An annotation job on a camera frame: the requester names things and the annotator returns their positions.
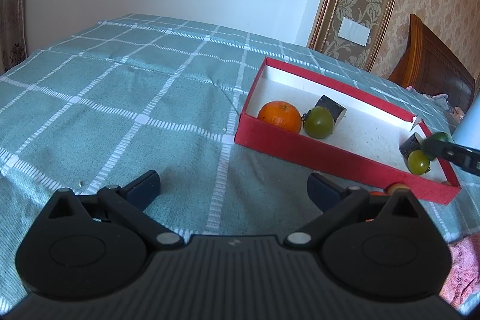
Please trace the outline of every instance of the bed sheet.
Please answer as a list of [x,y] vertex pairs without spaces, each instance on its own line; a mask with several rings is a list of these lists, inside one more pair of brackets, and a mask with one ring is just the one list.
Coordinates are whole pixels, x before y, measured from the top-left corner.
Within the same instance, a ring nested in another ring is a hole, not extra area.
[[[93,194],[155,169],[162,194],[146,213],[186,240],[283,238],[318,216],[306,193],[310,169],[233,143],[265,56],[392,102],[433,131],[454,130],[421,95],[301,46],[160,16],[100,21],[0,76],[0,314],[25,294],[15,251],[60,187]],[[480,230],[480,181],[455,171],[463,189],[450,205],[422,202],[448,242]]]

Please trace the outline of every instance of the wooden headboard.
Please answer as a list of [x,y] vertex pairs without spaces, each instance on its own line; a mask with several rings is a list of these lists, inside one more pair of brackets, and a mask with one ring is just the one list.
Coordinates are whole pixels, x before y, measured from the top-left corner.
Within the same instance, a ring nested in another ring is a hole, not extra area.
[[415,14],[410,14],[409,46],[388,80],[428,95],[448,94],[448,102],[464,112],[475,93],[472,75]]

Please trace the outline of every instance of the wall switch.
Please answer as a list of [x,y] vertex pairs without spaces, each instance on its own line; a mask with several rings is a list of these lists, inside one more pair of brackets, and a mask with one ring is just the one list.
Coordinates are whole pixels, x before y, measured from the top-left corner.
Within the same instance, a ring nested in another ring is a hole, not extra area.
[[367,46],[367,40],[369,35],[369,28],[351,19],[343,17],[342,25],[340,26],[340,30],[338,31],[339,37],[362,46]]

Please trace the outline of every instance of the green fruit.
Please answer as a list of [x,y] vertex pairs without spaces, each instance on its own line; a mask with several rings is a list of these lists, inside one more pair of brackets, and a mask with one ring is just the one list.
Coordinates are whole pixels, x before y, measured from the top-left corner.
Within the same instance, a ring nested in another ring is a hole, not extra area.
[[303,129],[314,139],[324,139],[333,132],[335,121],[332,114],[324,107],[314,107],[303,115]]
[[430,160],[422,151],[416,150],[410,153],[407,166],[412,174],[422,175],[430,168]]
[[[436,133],[433,133],[432,135],[428,136],[426,140],[440,140],[440,141],[445,141],[447,143],[452,143],[452,136],[450,136],[448,133],[446,132],[436,132]],[[433,160],[435,159],[435,156],[431,156],[429,155],[428,153],[425,153],[425,156],[427,157],[428,160]]]

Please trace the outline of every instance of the red box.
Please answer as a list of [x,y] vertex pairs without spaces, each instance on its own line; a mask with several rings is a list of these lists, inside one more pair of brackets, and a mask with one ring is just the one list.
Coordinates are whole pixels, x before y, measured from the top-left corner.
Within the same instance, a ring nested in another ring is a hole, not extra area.
[[[303,129],[296,134],[256,118],[260,107],[275,100],[273,97],[292,103],[302,114],[314,107],[324,92],[347,108],[334,133],[324,140],[307,136]],[[416,176],[408,172],[398,150],[398,145],[413,133],[409,127],[415,125],[415,119],[410,112],[358,88],[266,57],[243,105],[235,143],[374,187],[404,183],[417,198],[446,205],[460,191],[450,163],[434,160],[428,174]],[[423,121],[415,131],[424,136],[431,134]],[[443,185],[441,181],[445,180],[452,186]]]

